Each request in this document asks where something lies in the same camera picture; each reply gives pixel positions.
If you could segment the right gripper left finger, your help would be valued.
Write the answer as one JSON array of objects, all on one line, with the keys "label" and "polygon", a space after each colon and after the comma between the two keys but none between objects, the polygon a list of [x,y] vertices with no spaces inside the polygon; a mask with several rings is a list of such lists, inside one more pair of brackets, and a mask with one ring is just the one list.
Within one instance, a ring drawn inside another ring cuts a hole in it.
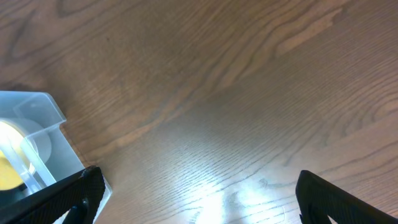
[{"label": "right gripper left finger", "polygon": [[1,209],[1,223],[94,222],[105,191],[102,171],[89,166]]}]

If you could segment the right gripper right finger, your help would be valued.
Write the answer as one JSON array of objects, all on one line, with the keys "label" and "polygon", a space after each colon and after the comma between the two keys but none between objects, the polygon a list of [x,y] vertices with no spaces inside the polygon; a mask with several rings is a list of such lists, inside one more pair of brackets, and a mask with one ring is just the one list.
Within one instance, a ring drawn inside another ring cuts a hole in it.
[{"label": "right gripper right finger", "polygon": [[303,224],[396,224],[394,218],[308,170],[302,170],[295,194]]}]

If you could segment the yellow small bowl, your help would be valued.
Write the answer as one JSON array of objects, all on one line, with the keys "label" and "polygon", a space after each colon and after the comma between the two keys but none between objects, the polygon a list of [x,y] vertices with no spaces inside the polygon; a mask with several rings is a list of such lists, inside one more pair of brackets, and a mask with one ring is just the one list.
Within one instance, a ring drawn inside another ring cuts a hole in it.
[{"label": "yellow small bowl", "polygon": [[[6,138],[6,143],[11,144],[17,155],[29,169],[29,172],[33,174],[35,168],[22,150],[22,145],[27,143],[24,139],[24,135],[16,129],[15,125],[6,120],[1,120],[1,138],[3,137]],[[11,190],[22,185],[24,181],[2,152],[4,148],[5,145],[1,143],[1,190]]]}]

